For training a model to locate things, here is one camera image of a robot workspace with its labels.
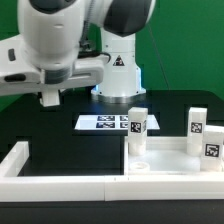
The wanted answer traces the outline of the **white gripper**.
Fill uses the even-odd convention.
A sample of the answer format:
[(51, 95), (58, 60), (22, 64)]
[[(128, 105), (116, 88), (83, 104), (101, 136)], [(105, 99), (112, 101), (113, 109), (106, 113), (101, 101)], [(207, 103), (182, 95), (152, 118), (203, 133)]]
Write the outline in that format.
[(26, 58), (20, 35), (0, 41), (0, 96), (93, 86), (103, 81), (109, 57), (77, 59), (61, 70), (43, 70)]

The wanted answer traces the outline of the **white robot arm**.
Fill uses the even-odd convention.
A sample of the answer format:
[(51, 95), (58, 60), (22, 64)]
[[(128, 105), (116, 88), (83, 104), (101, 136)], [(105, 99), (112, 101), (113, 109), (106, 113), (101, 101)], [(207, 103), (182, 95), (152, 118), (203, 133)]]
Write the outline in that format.
[(89, 26), (126, 37), (156, 0), (17, 0), (19, 34), (0, 41), (0, 96), (38, 93), (43, 106), (66, 89), (99, 84), (110, 57), (86, 50)]

